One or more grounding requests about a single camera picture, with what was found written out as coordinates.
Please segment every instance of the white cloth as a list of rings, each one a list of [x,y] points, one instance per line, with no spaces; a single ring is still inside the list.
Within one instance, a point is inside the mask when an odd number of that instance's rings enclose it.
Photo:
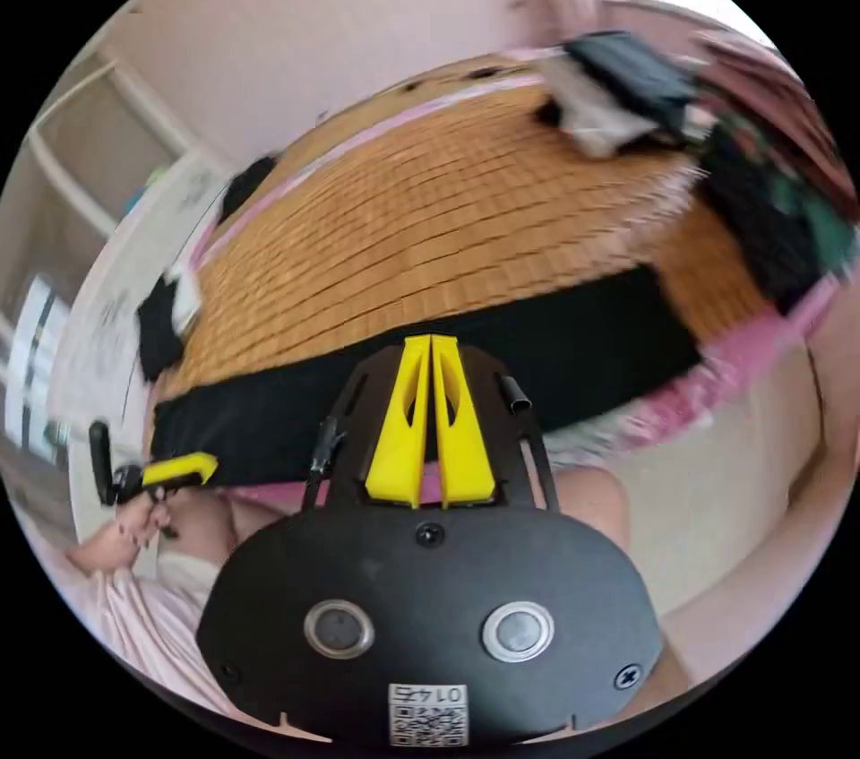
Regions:
[[[166,273],[167,283],[176,282],[171,320],[179,338],[187,338],[202,307],[202,295],[197,275],[187,261],[174,263]]]
[[[537,61],[537,69],[562,110],[560,128],[591,159],[608,159],[620,147],[659,131],[653,120],[624,108],[566,54]]]

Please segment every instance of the clothing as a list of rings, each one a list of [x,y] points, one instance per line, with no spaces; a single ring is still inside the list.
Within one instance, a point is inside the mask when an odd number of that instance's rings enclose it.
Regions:
[[[770,124],[792,167],[848,219],[860,220],[860,193],[821,113],[787,65],[750,40],[713,34],[696,39],[710,60],[699,72],[704,86],[718,88],[742,113]]]
[[[709,171],[701,194],[735,233],[752,276],[780,313],[854,259],[854,227],[745,117],[724,112],[700,164]]]
[[[177,262],[170,267],[165,278],[167,283],[176,282],[176,295],[170,311],[173,331],[179,338],[187,338],[202,307],[197,275],[189,263]]]
[[[546,432],[652,392],[700,361],[696,341],[638,266],[569,289],[403,326],[324,356],[193,388],[155,408],[156,461],[218,458],[214,486],[305,477],[319,423],[354,367],[407,335],[455,335],[500,359]],[[428,441],[428,460],[434,442]]]
[[[715,127],[700,164],[701,196],[735,234],[761,292],[786,314],[822,275],[808,225],[771,203],[770,166],[753,164],[726,123]]]
[[[155,282],[137,309],[138,357],[148,383],[182,361],[185,339],[202,307],[200,286],[190,264],[177,262]]]
[[[211,587],[185,588],[164,576],[161,582],[143,580],[126,570],[88,577],[51,546],[19,506],[13,508],[30,548],[68,608],[126,666],[211,712],[284,735],[328,740],[286,724],[267,726],[229,701],[197,647],[197,625]],[[214,565],[210,568],[217,572]]]
[[[559,128],[591,159],[608,159],[626,144],[659,129],[654,120],[628,111],[565,56],[536,63],[561,109]]]
[[[260,187],[262,181],[275,169],[278,160],[274,156],[263,156],[250,167],[236,174],[221,200],[218,223],[226,221]]]
[[[654,120],[678,145],[686,143],[684,112],[696,90],[683,68],[627,30],[587,33],[562,48],[625,108]]]
[[[185,553],[172,550],[159,553],[159,580],[174,589],[184,589],[205,603],[218,579],[220,567]]]
[[[167,282],[161,275],[151,293],[137,309],[140,330],[138,358],[147,383],[154,383],[163,371],[182,361],[185,344],[173,325],[173,306],[178,280]]]

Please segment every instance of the fisheye lens view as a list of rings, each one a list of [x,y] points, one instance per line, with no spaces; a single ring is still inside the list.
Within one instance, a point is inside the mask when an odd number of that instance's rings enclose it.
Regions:
[[[284,755],[540,753],[769,634],[856,480],[860,192],[753,19],[92,30],[0,194],[0,477],[93,655]]]

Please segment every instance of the bamboo mat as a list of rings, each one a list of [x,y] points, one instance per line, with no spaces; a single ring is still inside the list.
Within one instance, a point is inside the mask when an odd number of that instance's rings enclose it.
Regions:
[[[734,239],[654,150],[593,162],[497,91],[348,152],[251,219],[200,273],[203,311],[161,397],[393,326],[654,263],[701,342],[766,309]]]
[[[474,57],[416,75],[395,84],[388,90],[377,93],[370,99],[341,111],[291,143],[281,153],[278,165],[263,180],[260,187],[236,213],[218,226],[213,236],[217,238],[226,233],[273,188],[292,179],[302,168],[305,168],[312,161],[316,161],[348,138],[405,110],[480,82],[480,80],[470,80],[466,76],[476,69],[487,67],[518,69],[523,72],[533,71],[530,64],[511,60],[502,54]]]

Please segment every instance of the black handle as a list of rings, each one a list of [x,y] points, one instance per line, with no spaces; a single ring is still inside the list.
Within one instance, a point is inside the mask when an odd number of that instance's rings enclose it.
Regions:
[[[108,425],[103,421],[94,421],[90,425],[90,459],[100,502],[108,507],[115,505],[116,490],[110,460],[110,433]]]

